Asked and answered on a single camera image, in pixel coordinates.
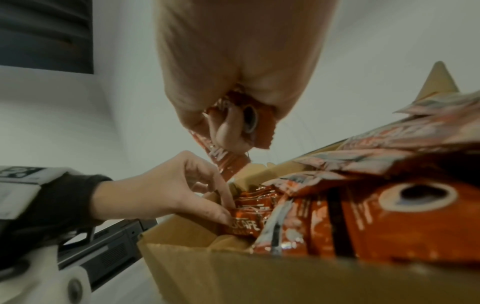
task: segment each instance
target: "black sleeve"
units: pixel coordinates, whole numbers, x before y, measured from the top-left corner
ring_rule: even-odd
[[[41,243],[54,243],[67,232],[102,224],[90,216],[90,201],[97,186],[110,180],[102,175],[65,174],[42,185],[18,219],[1,223],[0,269]]]

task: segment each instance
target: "qr code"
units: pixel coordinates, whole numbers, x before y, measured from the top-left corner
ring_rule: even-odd
[[[7,169],[0,170],[0,178],[24,178],[44,169],[45,168],[38,167],[9,167]]]

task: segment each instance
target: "white wall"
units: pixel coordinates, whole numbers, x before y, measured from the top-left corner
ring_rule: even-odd
[[[94,75],[0,67],[0,161],[131,174]]]
[[[134,171],[187,149],[204,152],[182,129],[163,91],[150,1],[95,0],[96,72]],[[437,60],[460,89],[480,89],[479,1],[344,0],[319,66],[270,151],[279,163],[398,118]]]

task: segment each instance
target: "white device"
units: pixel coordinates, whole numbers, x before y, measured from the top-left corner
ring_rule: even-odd
[[[0,220],[18,218],[43,184],[66,173],[80,174],[68,168],[0,166]],[[92,290],[87,271],[80,266],[59,271],[57,256],[58,246],[46,244],[14,267],[0,270],[0,304],[89,303]]]

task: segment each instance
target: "white table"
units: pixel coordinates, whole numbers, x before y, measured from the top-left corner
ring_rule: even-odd
[[[159,294],[144,259],[138,260],[92,294],[91,304],[168,304]]]

